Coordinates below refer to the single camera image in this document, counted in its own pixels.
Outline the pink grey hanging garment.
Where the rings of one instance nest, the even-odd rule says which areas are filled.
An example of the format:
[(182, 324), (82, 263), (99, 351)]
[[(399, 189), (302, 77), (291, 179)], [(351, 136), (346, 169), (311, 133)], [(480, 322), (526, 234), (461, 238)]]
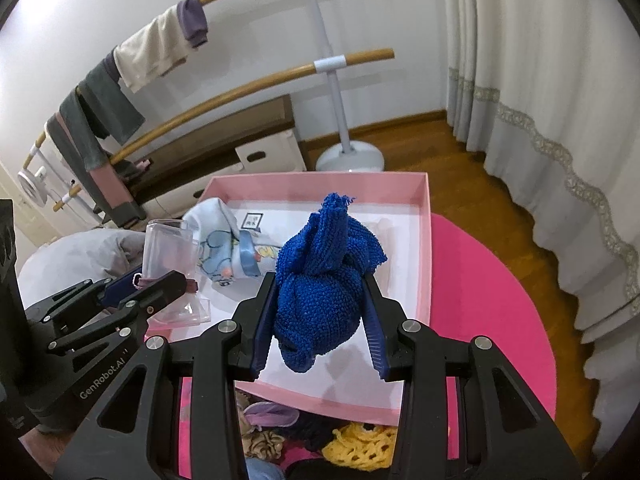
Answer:
[(134, 201), (124, 182), (109, 162), (87, 170), (62, 115), (56, 112), (46, 123), (46, 133), (70, 166), (82, 188), (104, 214), (119, 228), (130, 228), (146, 219), (145, 211)]

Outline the dark navy crochet piece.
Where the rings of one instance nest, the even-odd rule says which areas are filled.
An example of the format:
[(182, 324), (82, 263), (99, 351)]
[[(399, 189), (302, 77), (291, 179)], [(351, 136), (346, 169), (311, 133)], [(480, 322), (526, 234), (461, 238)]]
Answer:
[(343, 419), (300, 412), (296, 423), (284, 432), (289, 439), (302, 442), (308, 451), (320, 452), (334, 439), (334, 431), (346, 425)]

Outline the wooden ballet barre rack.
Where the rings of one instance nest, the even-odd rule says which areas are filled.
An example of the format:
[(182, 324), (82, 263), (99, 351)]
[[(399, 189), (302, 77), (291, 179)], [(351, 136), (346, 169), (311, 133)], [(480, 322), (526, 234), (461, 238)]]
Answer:
[[(203, 6), (207, 6), (208, 4), (218, 0), (200, 1)], [(127, 156), (139, 151), (140, 148), (144, 148), (152, 141), (164, 136), (169, 131), (178, 128), (187, 122), (204, 115), (205, 113), (216, 110), (217, 108), (236, 100), (245, 98), (246, 96), (251, 96), (259, 91), (274, 88), (279, 84), (285, 84), (286, 82), (302, 79), (311, 75), (327, 74), (328, 77), (336, 77), (336, 73), (342, 68), (391, 60), (394, 57), (395, 52), (391, 48), (362, 51), (346, 55), (326, 55), (324, 58), (320, 58), (320, 60), (306, 65), (289, 68), (288, 70), (281, 70), (280, 72), (250, 81), (247, 84), (242, 84), (242, 86), (221, 93), (219, 96), (214, 96), (213, 98), (190, 108), (190, 110), (186, 110), (185, 112), (178, 114), (167, 122), (163, 122), (156, 128), (145, 133), (139, 140), (131, 142), (121, 148), (111, 157), (111, 162), (120, 162)]]

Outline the pink shallow box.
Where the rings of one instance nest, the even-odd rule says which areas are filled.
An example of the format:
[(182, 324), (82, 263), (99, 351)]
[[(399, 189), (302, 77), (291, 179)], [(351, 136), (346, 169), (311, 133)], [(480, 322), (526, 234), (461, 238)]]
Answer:
[(276, 272), (283, 285), (265, 369), (242, 390), (324, 416), (393, 425), (401, 384), (371, 363), (354, 281), (431, 316), (430, 185), (416, 172), (216, 177), (183, 216), (210, 318), (230, 318)]

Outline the grey pillow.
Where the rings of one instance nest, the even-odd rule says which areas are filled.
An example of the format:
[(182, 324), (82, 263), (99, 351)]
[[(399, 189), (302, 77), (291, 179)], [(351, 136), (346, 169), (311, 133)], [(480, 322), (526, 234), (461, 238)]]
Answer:
[(41, 246), (18, 274), (24, 308), (89, 278), (120, 278), (142, 263), (144, 241), (142, 232), (100, 229)]

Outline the beige scrunchie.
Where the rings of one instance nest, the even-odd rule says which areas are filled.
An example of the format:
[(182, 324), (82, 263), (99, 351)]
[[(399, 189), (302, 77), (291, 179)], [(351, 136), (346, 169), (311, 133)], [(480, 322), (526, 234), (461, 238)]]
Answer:
[(278, 460), (285, 444), (285, 437), (271, 429), (250, 430), (242, 435), (241, 440), (245, 457), (258, 458), (266, 462)]

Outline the small white fan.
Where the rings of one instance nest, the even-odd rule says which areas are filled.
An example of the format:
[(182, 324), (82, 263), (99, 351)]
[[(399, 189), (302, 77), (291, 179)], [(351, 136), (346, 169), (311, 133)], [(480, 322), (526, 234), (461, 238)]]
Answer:
[(50, 196), (46, 183), (47, 175), (45, 166), (41, 166), (36, 172), (21, 169), (17, 174), (23, 192), (40, 208), (46, 206)]

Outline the light blue sock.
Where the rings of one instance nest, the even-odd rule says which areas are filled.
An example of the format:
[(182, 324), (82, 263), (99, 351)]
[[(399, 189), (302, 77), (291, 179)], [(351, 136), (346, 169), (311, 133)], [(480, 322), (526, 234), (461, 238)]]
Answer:
[(284, 480), (283, 471), (275, 464), (260, 460), (256, 457), (247, 457), (245, 460), (248, 478), (250, 480)]

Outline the pink round tablecloth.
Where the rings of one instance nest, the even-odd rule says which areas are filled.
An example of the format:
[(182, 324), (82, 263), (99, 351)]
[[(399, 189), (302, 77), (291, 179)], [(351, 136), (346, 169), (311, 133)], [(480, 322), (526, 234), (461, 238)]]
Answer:
[[(415, 206), (358, 207), (354, 213), (380, 240), (388, 257), (375, 273), (383, 294), (406, 314), (419, 312), (418, 265), (421, 214)], [(431, 220), (431, 310), (428, 325), (444, 337), (489, 337), (526, 380), (548, 413), (555, 412), (556, 369), (533, 301), (506, 266), (474, 237), (442, 217)], [(271, 348), (256, 382), (238, 389), (260, 398), (353, 422), (398, 423), (402, 385), (383, 382), (373, 369), (362, 330), (312, 369), (296, 374)]]

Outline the dark top white cabinet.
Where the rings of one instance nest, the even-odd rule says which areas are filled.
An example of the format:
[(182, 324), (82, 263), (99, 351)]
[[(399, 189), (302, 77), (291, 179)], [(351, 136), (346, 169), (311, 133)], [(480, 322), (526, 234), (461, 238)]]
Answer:
[(189, 208), (214, 174), (299, 172), (307, 166), (285, 94), (221, 117), (157, 148), (130, 193), (150, 214)]

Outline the purple cloth on rail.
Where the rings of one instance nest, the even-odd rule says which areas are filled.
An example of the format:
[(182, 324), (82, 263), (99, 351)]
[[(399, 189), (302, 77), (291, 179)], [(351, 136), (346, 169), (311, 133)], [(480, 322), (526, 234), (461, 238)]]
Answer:
[(200, 0), (181, 0), (177, 16), (183, 37), (193, 49), (206, 44), (208, 21)]

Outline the blue knitted cloth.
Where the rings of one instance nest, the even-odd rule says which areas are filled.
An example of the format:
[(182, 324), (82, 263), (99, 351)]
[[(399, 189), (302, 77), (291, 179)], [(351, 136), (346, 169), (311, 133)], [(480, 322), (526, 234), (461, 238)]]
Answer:
[(352, 198), (331, 193), (280, 249), (274, 336), (285, 365), (306, 373), (356, 333), (363, 277), (387, 257), (376, 236), (348, 213)]

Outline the yellow crochet piece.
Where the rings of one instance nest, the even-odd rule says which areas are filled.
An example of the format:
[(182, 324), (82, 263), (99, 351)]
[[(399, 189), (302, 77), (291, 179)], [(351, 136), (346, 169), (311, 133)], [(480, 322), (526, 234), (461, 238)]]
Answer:
[(333, 440), (321, 450), (331, 464), (360, 471), (392, 466), (398, 428), (350, 422), (333, 430)]

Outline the cream cloth on rail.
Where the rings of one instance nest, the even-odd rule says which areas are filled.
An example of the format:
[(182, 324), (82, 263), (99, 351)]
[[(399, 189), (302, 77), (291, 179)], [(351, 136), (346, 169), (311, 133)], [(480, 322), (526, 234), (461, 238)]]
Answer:
[(113, 56), (120, 78), (136, 93), (194, 51), (183, 35), (175, 4), (117, 46)]

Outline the white lace-trimmed curtain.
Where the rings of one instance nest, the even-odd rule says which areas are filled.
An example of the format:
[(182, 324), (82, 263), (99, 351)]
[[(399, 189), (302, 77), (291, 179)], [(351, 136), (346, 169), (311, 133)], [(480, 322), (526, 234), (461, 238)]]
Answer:
[(594, 454), (639, 403), (639, 36), (618, 0), (445, 0), (447, 120), (578, 300)]

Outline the white cartoon baby cap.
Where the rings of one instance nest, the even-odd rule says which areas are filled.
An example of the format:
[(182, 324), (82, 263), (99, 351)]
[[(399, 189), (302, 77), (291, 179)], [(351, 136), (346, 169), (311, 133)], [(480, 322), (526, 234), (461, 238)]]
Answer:
[(282, 244), (262, 232), (261, 212), (241, 221), (218, 197), (196, 204), (183, 216), (198, 243), (198, 270), (213, 283), (261, 278), (276, 270)]

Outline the dark green towel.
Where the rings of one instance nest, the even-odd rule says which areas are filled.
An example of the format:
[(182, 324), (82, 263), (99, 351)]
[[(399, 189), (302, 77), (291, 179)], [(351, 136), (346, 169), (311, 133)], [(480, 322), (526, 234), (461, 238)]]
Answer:
[(114, 53), (111, 50), (96, 64), (58, 109), (86, 171), (98, 170), (110, 160), (100, 139), (111, 136), (124, 145), (145, 122), (120, 88)]

